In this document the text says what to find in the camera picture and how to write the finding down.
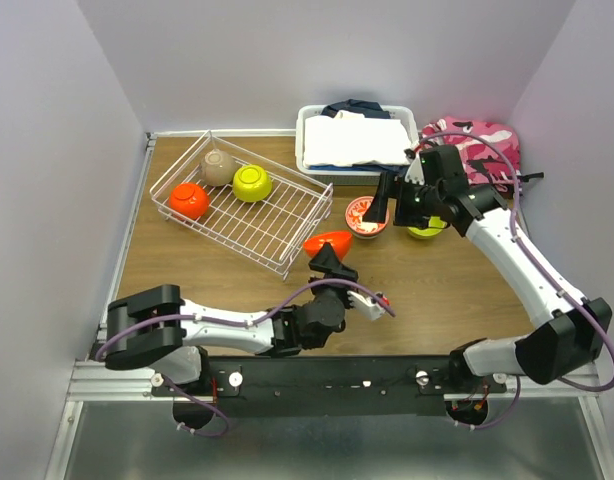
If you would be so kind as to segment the white bowl orange pattern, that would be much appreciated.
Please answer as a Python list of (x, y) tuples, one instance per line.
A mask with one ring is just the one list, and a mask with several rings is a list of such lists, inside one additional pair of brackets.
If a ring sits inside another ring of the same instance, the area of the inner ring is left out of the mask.
[(345, 210), (345, 221), (347, 227), (357, 231), (385, 230), (385, 223), (372, 223), (363, 220), (366, 211), (371, 206), (373, 198), (371, 196), (361, 196), (352, 200)]

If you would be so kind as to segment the orange bowl front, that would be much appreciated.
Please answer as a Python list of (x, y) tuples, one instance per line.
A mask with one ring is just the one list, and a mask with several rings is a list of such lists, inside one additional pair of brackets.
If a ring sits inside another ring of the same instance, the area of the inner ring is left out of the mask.
[(349, 231), (331, 231), (314, 235), (303, 243), (303, 250), (310, 258), (314, 258), (325, 244), (329, 244), (337, 258), (343, 260), (352, 247), (353, 235)]

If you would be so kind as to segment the lime green bowl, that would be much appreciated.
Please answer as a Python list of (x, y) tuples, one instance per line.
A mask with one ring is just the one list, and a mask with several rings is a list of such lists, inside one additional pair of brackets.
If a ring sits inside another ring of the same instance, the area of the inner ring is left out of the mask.
[(447, 223), (440, 217), (432, 216), (429, 218), (426, 228), (408, 227), (407, 231), (413, 238), (430, 240), (438, 236), (446, 227)]
[(238, 200), (255, 203), (264, 200), (272, 191), (268, 172), (258, 165), (243, 165), (234, 174), (232, 190)]

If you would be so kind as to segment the pale blue bowl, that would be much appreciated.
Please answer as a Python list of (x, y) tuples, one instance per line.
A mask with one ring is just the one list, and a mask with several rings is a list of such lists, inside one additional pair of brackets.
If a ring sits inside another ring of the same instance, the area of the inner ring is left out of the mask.
[(357, 231), (357, 230), (351, 229), (350, 232), (354, 237), (358, 239), (371, 240), (371, 239), (377, 238), (383, 232), (383, 230)]

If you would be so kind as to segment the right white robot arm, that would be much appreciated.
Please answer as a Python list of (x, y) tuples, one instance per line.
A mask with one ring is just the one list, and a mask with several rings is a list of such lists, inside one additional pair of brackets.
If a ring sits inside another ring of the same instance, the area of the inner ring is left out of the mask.
[(385, 222), (389, 200), (396, 202), (396, 226), (423, 227), (440, 218), (492, 262), (534, 327), (525, 336), (479, 339), (453, 350), (449, 384), (467, 392), (485, 376), (506, 374), (546, 385), (595, 361), (611, 322), (608, 303), (589, 299), (553, 268), (494, 186), (470, 184), (455, 146), (406, 154), (419, 175), (382, 173), (364, 221)]

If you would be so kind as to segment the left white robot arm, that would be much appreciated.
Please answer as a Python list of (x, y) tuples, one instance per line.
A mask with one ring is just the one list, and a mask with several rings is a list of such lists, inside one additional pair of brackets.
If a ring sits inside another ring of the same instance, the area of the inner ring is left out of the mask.
[(324, 244), (310, 260), (312, 299), (285, 301), (260, 312), (213, 309), (185, 300), (179, 286), (163, 284), (115, 300), (107, 307), (106, 340), (95, 358), (109, 370), (151, 368), (188, 395), (209, 380), (203, 348), (222, 347), (271, 358), (323, 347), (346, 327), (358, 293), (356, 270)]

